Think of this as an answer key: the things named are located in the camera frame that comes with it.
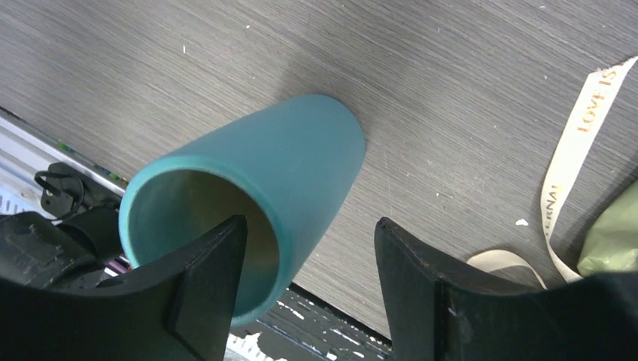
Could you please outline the green and peach wrapping paper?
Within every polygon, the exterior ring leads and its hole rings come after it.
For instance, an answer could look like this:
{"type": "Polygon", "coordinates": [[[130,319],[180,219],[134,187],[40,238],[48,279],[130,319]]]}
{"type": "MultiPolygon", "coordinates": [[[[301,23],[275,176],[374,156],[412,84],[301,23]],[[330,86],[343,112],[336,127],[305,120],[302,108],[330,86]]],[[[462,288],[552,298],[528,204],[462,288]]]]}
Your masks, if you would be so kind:
{"type": "Polygon", "coordinates": [[[584,277],[637,270],[637,183],[609,205],[589,229],[577,269],[584,277]]]}

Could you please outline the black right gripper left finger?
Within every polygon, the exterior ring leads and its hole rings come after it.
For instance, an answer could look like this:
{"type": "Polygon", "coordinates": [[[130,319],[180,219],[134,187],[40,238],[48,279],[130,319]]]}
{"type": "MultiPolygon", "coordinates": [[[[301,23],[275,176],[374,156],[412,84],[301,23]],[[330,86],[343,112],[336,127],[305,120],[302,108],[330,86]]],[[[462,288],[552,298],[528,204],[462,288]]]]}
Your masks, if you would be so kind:
{"type": "Polygon", "coordinates": [[[3,360],[222,360],[248,226],[233,216],[94,288],[1,277],[3,360]]]}

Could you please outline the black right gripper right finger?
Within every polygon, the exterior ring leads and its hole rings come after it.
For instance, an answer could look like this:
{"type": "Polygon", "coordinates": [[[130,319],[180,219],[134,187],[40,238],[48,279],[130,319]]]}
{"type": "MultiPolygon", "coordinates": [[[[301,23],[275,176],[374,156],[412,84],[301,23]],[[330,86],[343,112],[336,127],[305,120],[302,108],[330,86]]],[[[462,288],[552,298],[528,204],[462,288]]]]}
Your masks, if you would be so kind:
{"type": "Polygon", "coordinates": [[[550,290],[490,275],[387,217],[375,256],[397,360],[635,360],[637,275],[550,290]]]}

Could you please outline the cream printed ribbon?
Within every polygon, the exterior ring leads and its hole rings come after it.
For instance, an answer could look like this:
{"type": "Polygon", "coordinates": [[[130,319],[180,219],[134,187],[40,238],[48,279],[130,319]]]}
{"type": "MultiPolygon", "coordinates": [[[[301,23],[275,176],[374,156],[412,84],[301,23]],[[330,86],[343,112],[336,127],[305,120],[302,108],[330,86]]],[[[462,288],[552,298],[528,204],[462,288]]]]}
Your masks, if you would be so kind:
{"type": "Polygon", "coordinates": [[[542,233],[553,266],[567,282],[584,276],[578,269],[572,270],[554,251],[551,244],[554,228],[597,133],[636,62],[633,56],[587,76],[545,173],[539,199],[542,233]]]}

